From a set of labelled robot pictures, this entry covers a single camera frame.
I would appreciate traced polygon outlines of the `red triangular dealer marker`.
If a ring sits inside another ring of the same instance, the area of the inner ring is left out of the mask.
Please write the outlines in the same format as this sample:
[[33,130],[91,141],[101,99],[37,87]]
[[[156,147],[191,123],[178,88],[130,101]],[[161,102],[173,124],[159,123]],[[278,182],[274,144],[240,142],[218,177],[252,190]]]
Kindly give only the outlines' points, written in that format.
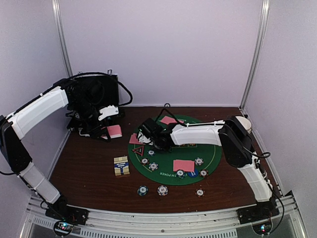
[[139,155],[139,156],[143,156],[143,154],[144,154],[144,145],[132,149],[132,152],[137,154],[137,155]]

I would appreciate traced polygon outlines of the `pink playing card deck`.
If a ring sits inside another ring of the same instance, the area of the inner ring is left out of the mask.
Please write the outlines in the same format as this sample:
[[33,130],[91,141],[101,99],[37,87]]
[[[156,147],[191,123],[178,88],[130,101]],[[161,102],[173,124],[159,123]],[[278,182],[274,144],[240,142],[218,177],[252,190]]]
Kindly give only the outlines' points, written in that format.
[[106,133],[101,136],[102,139],[115,139],[122,137],[122,131],[120,125],[111,125],[105,127],[106,131],[109,134],[109,137],[107,137]]

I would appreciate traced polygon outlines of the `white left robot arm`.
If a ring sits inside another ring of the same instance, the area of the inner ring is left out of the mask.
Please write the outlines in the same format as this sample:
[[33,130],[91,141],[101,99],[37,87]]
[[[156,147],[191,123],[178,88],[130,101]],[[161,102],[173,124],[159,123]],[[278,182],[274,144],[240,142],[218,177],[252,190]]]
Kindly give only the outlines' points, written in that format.
[[63,196],[35,166],[23,138],[56,111],[67,108],[69,115],[83,126],[84,135],[93,139],[110,140],[107,118],[118,114],[118,86],[116,75],[86,72],[63,78],[8,116],[0,117],[0,152],[11,172],[50,206],[60,220],[71,216],[71,209]]

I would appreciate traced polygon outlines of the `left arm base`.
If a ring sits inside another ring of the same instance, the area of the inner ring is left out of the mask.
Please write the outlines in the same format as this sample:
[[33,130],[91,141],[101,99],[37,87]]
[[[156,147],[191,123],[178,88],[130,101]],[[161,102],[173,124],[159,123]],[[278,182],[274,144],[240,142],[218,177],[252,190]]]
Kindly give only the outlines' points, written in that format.
[[89,216],[87,209],[69,206],[66,208],[64,215],[60,212],[53,211],[51,208],[48,208],[45,212],[47,217],[56,219],[53,225],[53,231],[59,237],[70,235],[77,225],[85,225]]

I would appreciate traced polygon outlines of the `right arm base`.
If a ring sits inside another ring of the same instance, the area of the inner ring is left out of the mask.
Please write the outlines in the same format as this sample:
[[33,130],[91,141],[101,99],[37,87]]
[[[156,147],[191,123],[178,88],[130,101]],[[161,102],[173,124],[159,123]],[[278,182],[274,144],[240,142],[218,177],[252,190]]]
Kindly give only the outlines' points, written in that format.
[[268,235],[273,230],[272,217],[279,215],[279,209],[250,206],[237,210],[238,219],[241,225],[251,223],[253,231],[260,235]]

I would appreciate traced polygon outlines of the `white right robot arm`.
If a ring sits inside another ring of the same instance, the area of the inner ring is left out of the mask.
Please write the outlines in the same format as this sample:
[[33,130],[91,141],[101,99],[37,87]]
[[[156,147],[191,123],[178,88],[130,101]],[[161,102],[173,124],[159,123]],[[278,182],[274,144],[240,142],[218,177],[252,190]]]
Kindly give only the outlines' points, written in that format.
[[176,121],[162,127],[152,118],[139,126],[139,134],[153,143],[158,150],[168,151],[172,146],[183,144],[211,144],[222,147],[227,163],[237,168],[251,187],[257,205],[254,215],[264,219],[276,205],[276,195],[261,166],[260,160],[269,152],[258,155],[248,129],[241,123],[242,117],[232,116],[226,120],[205,123]]

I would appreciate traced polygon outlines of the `dark blue chip stack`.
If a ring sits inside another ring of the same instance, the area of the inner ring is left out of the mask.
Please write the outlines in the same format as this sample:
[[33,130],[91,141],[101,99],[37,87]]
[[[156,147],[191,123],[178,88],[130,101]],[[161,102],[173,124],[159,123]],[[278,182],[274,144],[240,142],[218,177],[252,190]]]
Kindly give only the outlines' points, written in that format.
[[138,188],[137,193],[139,196],[145,196],[148,193],[149,189],[147,186],[142,185]]

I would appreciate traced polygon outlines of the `brown chip stack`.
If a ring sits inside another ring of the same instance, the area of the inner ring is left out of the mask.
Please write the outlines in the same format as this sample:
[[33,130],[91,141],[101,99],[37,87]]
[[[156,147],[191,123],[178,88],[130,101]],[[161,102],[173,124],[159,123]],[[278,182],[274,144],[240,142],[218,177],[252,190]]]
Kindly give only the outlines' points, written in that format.
[[205,195],[205,191],[203,189],[197,189],[196,190],[196,195],[198,197],[203,197]]

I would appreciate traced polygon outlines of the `dealt card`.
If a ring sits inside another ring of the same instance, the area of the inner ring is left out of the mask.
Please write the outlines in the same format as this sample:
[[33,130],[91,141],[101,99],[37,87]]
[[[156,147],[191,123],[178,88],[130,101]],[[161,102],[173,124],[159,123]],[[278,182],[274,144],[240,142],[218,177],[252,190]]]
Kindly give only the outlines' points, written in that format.
[[129,140],[129,144],[141,144],[137,138],[137,134],[136,133],[133,133],[131,136],[130,136],[130,140]]
[[161,123],[163,124],[171,124],[171,123],[184,123],[183,120],[176,120],[174,118],[171,118],[171,117],[168,117],[168,116],[164,116],[161,120],[160,120]]

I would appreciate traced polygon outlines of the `blue round button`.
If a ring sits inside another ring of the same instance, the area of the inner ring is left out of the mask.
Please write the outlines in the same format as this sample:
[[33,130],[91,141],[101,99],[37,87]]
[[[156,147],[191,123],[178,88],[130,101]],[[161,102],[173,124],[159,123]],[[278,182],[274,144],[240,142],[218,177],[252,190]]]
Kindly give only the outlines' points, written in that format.
[[199,175],[196,171],[188,172],[187,174],[190,178],[196,178]]

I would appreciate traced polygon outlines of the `blue white chip stack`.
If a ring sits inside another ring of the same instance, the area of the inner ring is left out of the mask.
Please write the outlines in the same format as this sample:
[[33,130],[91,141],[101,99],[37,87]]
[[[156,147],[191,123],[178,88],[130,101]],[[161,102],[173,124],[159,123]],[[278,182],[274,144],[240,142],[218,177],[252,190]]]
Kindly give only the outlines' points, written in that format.
[[168,194],[168,187],[165,185],[160,185],[157,188],[157,193],[159,196],[166,196]]

